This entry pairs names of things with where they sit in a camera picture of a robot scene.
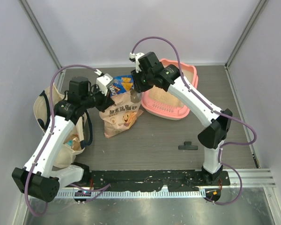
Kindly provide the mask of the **pink cat litter bag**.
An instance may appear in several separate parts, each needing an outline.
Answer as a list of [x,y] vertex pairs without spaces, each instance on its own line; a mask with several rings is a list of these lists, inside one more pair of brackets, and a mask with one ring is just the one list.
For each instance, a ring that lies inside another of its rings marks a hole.
[[112,96],[114,105],[100,112],[100,118],[104,121],[104,135],[111,138],[130,129],[141,116],[140,109],[142,95],[138,93],[139,101],[134,104],[130,100],[130,91]]

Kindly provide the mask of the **metal litter scoop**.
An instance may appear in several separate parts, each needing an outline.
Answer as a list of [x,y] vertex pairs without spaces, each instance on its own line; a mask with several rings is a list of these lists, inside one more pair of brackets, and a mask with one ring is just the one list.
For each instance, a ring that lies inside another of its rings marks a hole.
[[134,104],[139,101],[138,93],[134,89],[130,90],[130,100]]

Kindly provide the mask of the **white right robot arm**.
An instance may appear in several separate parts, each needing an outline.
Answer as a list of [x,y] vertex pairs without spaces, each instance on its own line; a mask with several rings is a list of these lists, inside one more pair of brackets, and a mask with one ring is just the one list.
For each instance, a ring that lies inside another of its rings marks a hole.
[[164,66],[154,52],[130,53],[129,60],[135,63],[131,74],[136,92],[145,92],[156,86],[178,98],[199,119],[204,127],[198,134],[198,140],[204,146],[200,178],[207,185],[215,184],[223,169],[218,156],[230,128],[231,110],[223,111],[213,105],[191,85],[176,65]]

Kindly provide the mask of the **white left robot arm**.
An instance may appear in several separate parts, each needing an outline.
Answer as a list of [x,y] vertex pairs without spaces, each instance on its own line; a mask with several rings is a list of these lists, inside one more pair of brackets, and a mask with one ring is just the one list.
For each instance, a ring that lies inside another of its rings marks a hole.
[[87,109],[106,110],[114,104],[109,87],[113,78],[104,74],[92,85],[86,77],[74,77],[64,99],[59,101],[50,112],[48,128],[33,156],[23,168],[15,168],[12,178],[25,196],[32,196],[47,203],[51,202],[58,191],[72,183],[85,187],[90,183],[89,167],[74,163],[53,171],[53,164],[59,151],[79,119]]

